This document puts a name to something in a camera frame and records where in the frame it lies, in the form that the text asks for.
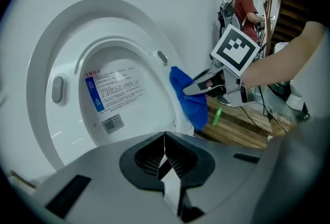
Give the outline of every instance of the wooden floor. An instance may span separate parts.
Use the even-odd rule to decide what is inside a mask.
[[[248,106],[244,107],[256,123],[254,124],[239,107],[222,105],[214,98],[208,98],[207,104],[208,123],[201,131],[196,132],[199,136],[229,145],[263,149],[267,146],[267,137],[272,135],[272,127],[268,118],[262,113]],[[222,107],[222,112],[217,124],[213,126],[212,122],[219,107]]]

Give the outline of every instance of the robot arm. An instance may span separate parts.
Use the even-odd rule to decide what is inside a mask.
[[[212,80],[212,86],[206,87],[205,82]],[[255,102],[250,89],[246,89],[241,78],[224,64],[216,61],[211,67],[194,78],[194,82],[183,89],[185,95],[205,93],[213,98],[223,97],[232,107],[239,107]]]

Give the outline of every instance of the human arm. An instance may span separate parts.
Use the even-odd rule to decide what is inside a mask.
[[[321,23],[308,21],[303,32],[284,49],[248,66],[242,74],[245,87],[292,80],[318,47],[324,31]]]
[[[253,24],[259,24],[262,22],[261,17],[258,17],[255,13],[249,12],[246,14],[246,18],[248,21],[252,22]]]

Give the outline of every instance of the blue cloth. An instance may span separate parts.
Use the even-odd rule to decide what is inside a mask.
[[[177,66],[173,66],[170,72],[170,82],[175,90],[182,110],[194,126],[195,130],[201,130],[207,123],[208,113],[206,97],[204,94],[184,95],[183,89],[194,80],[181,71]]]

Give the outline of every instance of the sneaker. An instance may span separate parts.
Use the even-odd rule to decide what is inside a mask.
[[[218,97],[218,100],[223,105],[233,107],[222,95]]]

